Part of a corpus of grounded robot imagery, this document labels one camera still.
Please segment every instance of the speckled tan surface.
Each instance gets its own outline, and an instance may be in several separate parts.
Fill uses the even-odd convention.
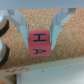
[[[30,30],[49,29],[53,15],[59,9],[19,10],[27,15]],[[7,69],[13,66],[24,66],[36,63],[67,59],[84,55],[84,8],[78,8],[59,33],[56,46],[49,57],[31,57],[22,35],[10,22],[10,28],[1,39],[10,47],[8,61],[0,68]]]

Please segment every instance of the black object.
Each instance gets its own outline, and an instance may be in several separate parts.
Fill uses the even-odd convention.
[[[9,21],[7,20],[6,25],[0,30],[0,37],[6,33],[6,31],[9,29]]]
[[[6,46],[6,53],[5,53],[4,58],[3,58],[3,59],[1,60],[1,62],[0,62],[0,67],[1,67],[2,65],[4,65],[5,62],[8,60],[9,52],[10,52],[10,49]]]

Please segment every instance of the red square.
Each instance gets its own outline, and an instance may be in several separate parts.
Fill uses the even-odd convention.
[[[50,56],[50,30],[30,30],[29,51],[31,56]]]

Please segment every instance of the pink block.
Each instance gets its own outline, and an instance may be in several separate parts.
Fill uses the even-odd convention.
[[[30,30],[29,51],[31,56],[50,56],[50,30]]]

